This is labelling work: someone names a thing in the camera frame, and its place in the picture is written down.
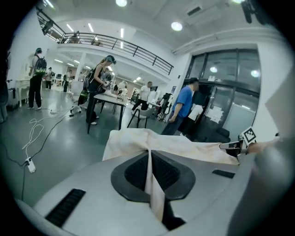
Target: railing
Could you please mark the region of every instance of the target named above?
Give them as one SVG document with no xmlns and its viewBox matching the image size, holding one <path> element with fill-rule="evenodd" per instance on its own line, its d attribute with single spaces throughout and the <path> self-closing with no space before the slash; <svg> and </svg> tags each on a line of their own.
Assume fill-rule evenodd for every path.
<svg viewBox="0 0 295 236">
<path fill-rule="evenodd" d="M 121 40 L 119 38 L 94 33 L 65 33 L 40 8 L 37 8 L 37 15 L 44 35 L 47 35 L 59 44 L 79 43 L 109 48 L 144 60 L 148 64 L 157 67 L 168 75 L 174 67 L 163 60 L 161 57 L 158 57 L 156 54 L 133 43 Z"/>
</svg>

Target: table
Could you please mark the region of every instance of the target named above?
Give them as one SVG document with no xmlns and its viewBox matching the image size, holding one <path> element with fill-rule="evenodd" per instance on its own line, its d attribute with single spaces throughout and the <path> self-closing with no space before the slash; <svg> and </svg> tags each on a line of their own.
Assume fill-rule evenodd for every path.
<svg viewBox="0 0 295 236">
<path fill-rule="evenodd" d="M 92 112 L 94 110 L 94 107 L 95 107 L 95 104 L 96 104 L 97 101 L 102 102 L 100 112 L 102 112 L 102 109 L 103 109 L 103 106 L 104 106 L 105 102 L 121 106 L 120 120 L 119 120 L 119 130 L 120 130 L 121 129 L 121 124 L 122 124 L 123 109 L 126 106 L 126 101 L 121 101 L 121 100 L 118 100 L 117 98 L 110 97 L 110 96 L 107 96 L 107 95 L 104 95 L 104 94 L 95 95 L 94 99 L 93 99 L 93 104 L 91 105 L 92 108 L 91 108 L 90 117 L 92 116 Z M 90 126 L 91 126 L 91 123 L 88 124 L 87 134 L 89 134 Z"/>
</svg>

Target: gray floor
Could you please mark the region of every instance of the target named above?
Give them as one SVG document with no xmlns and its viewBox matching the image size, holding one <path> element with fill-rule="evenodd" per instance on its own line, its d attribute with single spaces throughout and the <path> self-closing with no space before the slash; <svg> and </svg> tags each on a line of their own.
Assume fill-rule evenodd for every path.
<svg viewBox="0 0 295 236">
<path fill-rule="evenodd" d="M 43 90 L 42 97 L 43 108 L 65 110 L 72 106 L 69 94 L 63 92 Z M 23 163 L 26 154 L 22 148 L 29 141 L 30 130 L 33 126 L 29 124 L 29 121 L 33 118 L 40 120 L 52 116 L 49 110 L 28 110 L 26 107 L 24 104 L 23 107 L 9 112 L 7 121 L 0 125 L 1 172 L 16 198 L 21 198 L 24 168 L 6 158 L 6 150 L 2 143 L 7 147 L 11 159 Z M 95 110 L 99 114 L 100 104 Z M 25 168 L 24 201 L 33 206 L 51 187 L 73 172 L 101 161 L 110 131 L 118 129 L 119 110 L 118 107 L 116 113 L 113 114 L 112 105 L 106 103 L 102 114 L 99 114 L 98 125 L 91 127 L 89 135 L 87 135 L 85 111 L 72 118 L 65 118 L 59 123 L 52 130 L 42 151 L 33 158 L 36 166 L 35 173 L 31 174 L 28 168 Z M 130 107 L 127 107 L 123 115 L 122 128 L 127 127 L 130 119 Z M 50 129 L 58 121 L 47 119 L 40 122 L 45 128 L 40 137 L 29 146 L 29 156 L 39 151 Z M 136 119 L 132 121 L 130 127 L 136 127 Z M 140 122 L 139 127 L 144 127 L 144 121 Z M 165 123 L 155 119 L 149 119 L 147 122 L 147 128 L 157 133 L 161 133 L 164 127 Z M 34 137 L 40 131 L 38 128 L 40 127 L 35 129 Z"/>
</svg>

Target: gray surface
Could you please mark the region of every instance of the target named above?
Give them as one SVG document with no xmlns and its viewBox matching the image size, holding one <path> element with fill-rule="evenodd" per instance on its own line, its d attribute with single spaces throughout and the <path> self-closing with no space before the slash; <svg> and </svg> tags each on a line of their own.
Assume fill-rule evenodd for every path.
<svg viewBox="0 0 295 236">
<path fill-rule="evenodd" d="M 71 108 L 72 101 L 69 94 L 54 91 L 42 91 L 42 107 L 64 110 Z M 126 106 L 122 128 L 126 128 L 131 119 L 130 109 L 133 106 Z M 105 146 L 111 130 L 118 128 L 120 110 L 112 113 L 112 104 L 106 103 L 104 111 L 100 114 L 98 124 L 93 126 L 87 135 L 87 124 L 85 122 L 86 112 L 72 118 L 65 118 L 59 123 L 49 135 L 42 151 L 37 154 L 33 161 L 36 172 L 31 174 L 26 168 L 24 202 L 33 206 L 50 188 L 67 178 L 75 171 L 102 160 Z M 96 105 L 96 112 L 100 112 L 100 104 Z M 41 119 L 50 116 L 48 110 L 28 110 L 26 104 L 8 113 L 8 119 L 0 124 L 1 143 L 4 142 L 8 149 L 9 157 L 23 163 L 26 155 L 22 150 L 29 141 L 29 133 L 32 124 L 29 121 L 33 118 Z M 40 137 L 29 146 L 28 154 L 32 156 L 41 148 L 50 129 L 58 120 L 47 119 L 42 122 L 45 126 Z M 130 128 L 136 127 L 137 120 L 134 119 Z M 161 133 L 165 123 L 149 119 L 147 128 Z M 144 127 L 144 122 L 139 123 L 139 128 Z M 21 197 L 23 183 L 23 168 L 6 158 L 6 150 L 0 145 L 0 168 L 8 187 L 15 198 Z"/>
<path fill-rule="evenodd" d="M 86 194 L 63 225 L 64 230 L 83 236 L 149 236 L 167 232 L 148 203 L 126 200 L 111 183 L 113 169 L 141 153 L 83 168 L 47 192 L 34 209 L 41 216 L 46 216 L 72 189 L 82 189 Z"/>
</svg>

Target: backpack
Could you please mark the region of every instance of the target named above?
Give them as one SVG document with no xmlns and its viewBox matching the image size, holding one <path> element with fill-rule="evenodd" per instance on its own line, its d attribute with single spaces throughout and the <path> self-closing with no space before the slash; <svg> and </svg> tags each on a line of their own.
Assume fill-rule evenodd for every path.
<svg viewBox="0 0 295 236">
<path fill-rule="evenodd" d="M 47 67 L 47 62 L 45 58 L 40 58 L 38 55 L 36 55 L 38 58 L 35 66 L 35 74 L 36 75 L 44 75 L 46 74 L 46 67 Z"/>
</svg>

